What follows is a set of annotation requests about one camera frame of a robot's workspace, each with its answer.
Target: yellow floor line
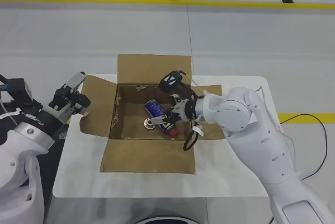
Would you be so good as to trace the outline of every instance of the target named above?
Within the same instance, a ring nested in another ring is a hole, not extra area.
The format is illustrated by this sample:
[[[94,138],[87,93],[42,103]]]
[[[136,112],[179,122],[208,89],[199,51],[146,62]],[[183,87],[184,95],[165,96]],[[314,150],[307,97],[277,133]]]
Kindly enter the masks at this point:
[[[298,114],[278,114],[279,121],[283,122],[284,120],[287,120],[288,118],[291,118],[293,116],[296,116]],[[315,113],[312,114],[319,118],[324,124],[335,124],[335,114],[321,114],[321,113]],[[318,120],[311,116],[299,116],[297,118],[294,118],[287,122],[287,124],[318,124]]]
[[[282,3],[282,2],[238,2],[203,0],[0,0],[0,2],[37,2],[37,3],[114,3],[114,4],[166,4],[214,7],[252,7],[252,8],[297,8],[304,10],[335,10],[335,4],[319,3]]]

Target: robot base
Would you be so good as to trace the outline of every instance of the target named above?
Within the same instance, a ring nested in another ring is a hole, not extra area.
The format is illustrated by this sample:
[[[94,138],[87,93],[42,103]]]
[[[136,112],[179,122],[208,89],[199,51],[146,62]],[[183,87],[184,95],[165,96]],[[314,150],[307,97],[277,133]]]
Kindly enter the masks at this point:
[[[195,221],[179,217],[156,217],[140,221],[136,224],[198,224]]]

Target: box flap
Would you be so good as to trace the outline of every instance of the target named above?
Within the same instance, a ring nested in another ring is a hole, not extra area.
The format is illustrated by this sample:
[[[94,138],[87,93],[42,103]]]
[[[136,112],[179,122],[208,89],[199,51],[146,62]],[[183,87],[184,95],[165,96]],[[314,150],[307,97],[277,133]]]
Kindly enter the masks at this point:
[[[173,172],[195,174],[193,150],[184,141],[109,139],[100,172]]]
[[[96,76],[87,76],[82,94],[90,99],[91,104],[87,108],[88,115],[80,120],[80,128],[83,133],[102,137],[109,136],[116,86],[117,84]]]
[[[197,93],[197,95],[202,95],[203,90],[206,90],[210,94],[222,95],[221,85],[200,86],[199,88],[192,86],[191,88]],[[202,122],[201,124],[202,130],[205,134],[201,140],[220,140],[225,138],[222,129],[217,124],[208,124],[206,122]]]
[[[187,73],[182,82],[191,84],[191,56],[119,54],[117,56],[117,82],[137,84],[159,84],[173,70]]]

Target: open cardboard box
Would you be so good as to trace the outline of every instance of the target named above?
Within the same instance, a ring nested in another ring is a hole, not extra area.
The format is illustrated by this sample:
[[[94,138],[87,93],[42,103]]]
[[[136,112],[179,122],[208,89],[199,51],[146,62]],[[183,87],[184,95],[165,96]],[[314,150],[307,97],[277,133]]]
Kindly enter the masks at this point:
[[[176,69],[187,73],[182,82],[190,85],[189,56],[121,54],[117,58],[117,84],[87,77],[82,93],[91,100],[91,106],[88,115],[81,119],[81,131],[108,137],[100,172],[195,173],[193,148],[183,150],[190,123],[177,123],[179,134],[174,139],[158,127],[153,130],[144,127],[147,101],[156,99],[165,109],[170,107],[169,95],[157,86],[165,75]],[[221,95],[220,85],[200,88]],[[217,125],[203,124],[202,128],[205,140],[224,138]]]

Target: small metal part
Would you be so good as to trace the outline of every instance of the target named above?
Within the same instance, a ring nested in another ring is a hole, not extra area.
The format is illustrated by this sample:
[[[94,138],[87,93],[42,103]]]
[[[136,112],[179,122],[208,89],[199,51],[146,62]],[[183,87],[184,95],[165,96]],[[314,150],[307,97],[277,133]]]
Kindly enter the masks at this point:
[[[155,125],[152,124],[149,118],[144,121],[144,126],[147,130],[152,130],[155,128]]]
[[[27,130],[27,134],[33,134],[34,133],[34,129],[30,128]]]

